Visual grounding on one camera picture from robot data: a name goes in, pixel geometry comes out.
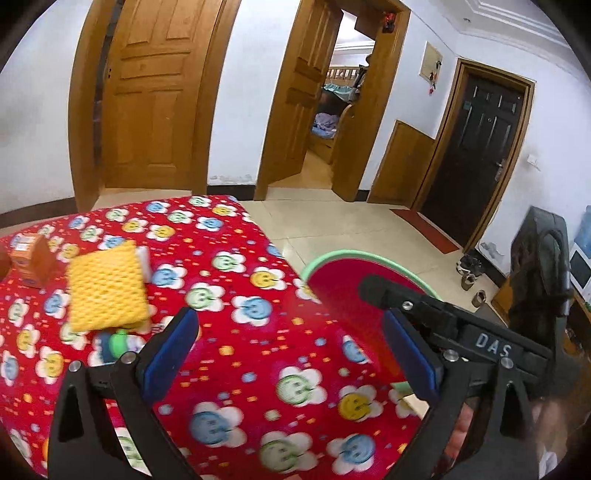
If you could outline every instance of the closed wooden door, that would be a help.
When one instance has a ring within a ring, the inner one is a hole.
[[[126,0],[103,93],[106,187],[191,187],[197,97],[222,3]]]
[[[421,213],[466,245],[501,178],[523,94],[470,76],[441,166]]]
[[[273,97],[258,183],[301,172],[342,18],[333,0],[301,0]]]

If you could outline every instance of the folded yellow towel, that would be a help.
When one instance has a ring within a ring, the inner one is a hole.
[[[150,316],[132,240],[73,258],[67,276],[73,332],[119,327]]]

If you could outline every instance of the red tablecloth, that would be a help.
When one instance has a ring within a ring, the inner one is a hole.
[[[14,270],[0,283],[0,420],[37,472],[47,473],[67,364],[114,355],[102,348],[113,331],[69,330],[66,265],[124,239],[150,248],[152,316],[112,343],[139,350],[180,307],[198,311],[203,335],[154,410],[204,478],[381,479],[412,438],[419,419],[391,387],[402,379],[376,374],[235,199],[133,203],[20,233],[32,232],[49,239],[57,267],[44,290],[24,287]],[[130,463],[147,471],[108,407]]]

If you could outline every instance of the orange box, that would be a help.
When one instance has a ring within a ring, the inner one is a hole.
[[[4,280],[8,271],[10,270],[10,257],[8,252],[3,248],[0,248],[0,281]]]
[[[56,261],[46,238],[39,233],[21,235],[10,258],[20,273],[23,284],[35,288],[43,288]]]

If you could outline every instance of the blue gripper pad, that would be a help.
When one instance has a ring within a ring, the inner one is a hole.
[[[437,355],[398,309],[384,313],[382,329],[414,394],[429,405],[435,405],[439,402],[443,376],[443,364]]]
[[[178,369],[191,350],[198,332],[197,312],[193,309],[183,308],[171,320],[166,329],[154,336],[143,348],[140,355],[145,352],[146,347],[152,341],[160,340],[161,342],[160,348],[145,367],[143,378],[140,379],[141,395],[148,405],[164,398]]]

